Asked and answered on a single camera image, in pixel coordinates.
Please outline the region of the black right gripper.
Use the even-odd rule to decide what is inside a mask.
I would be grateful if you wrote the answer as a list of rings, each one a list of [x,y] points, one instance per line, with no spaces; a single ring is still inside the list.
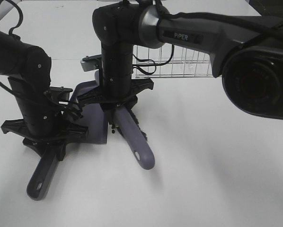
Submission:
[[[96,80],[82,82],[77,85],[77,106],[83,109],[87,105],[102,103],[120,104],[128,101],[128,110],[137,104],[137,94],[154,87],[151,79],[125,79],[125,78],[98,78]],[[115,125],[114,109],[105,110],[105,116],[110,125]]]

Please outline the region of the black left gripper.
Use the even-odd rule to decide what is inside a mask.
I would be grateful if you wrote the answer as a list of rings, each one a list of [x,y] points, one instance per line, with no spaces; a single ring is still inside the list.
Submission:
[[[57,124],[46,122],[40,125],[30,125],[23,119],[6,120],[1,125],[4,134],[12,132],[25,139],[23,145],[35,151],[40,157],[45,153],[46,144],[60,142],[56,145],[56,157],[63,161],[66,154],[66,144],[85,141],[88,127],[61,120]]]

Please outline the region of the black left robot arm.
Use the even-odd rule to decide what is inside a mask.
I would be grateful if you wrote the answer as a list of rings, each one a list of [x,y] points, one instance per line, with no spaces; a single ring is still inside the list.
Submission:
[[[11,93],[22,119],[6,120],[1,130],[24,138],[38,154],[40,145],[55,145],[57,159],[65,157],[65,147],[86,137],[88,129],[64,118],[82,117],[82,108],[70,101],[71,88],[50,85],[51,58],[39,46],[26,44],[0,31],[0,86]]]

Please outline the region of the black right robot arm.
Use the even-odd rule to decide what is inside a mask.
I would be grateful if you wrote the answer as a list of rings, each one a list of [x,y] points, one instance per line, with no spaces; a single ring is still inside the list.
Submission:
[[[229,100],[240,110],[283,120],[283,18],[213,13],[172,15],[161,3],[127,0],[94,10],[101,42],[99,88],[78,97],[88,104],[123,104],[146,88],[149,79],[131,78],[133,46],[157,49],[168,43],[210,57],[213,77],[221,77]]]

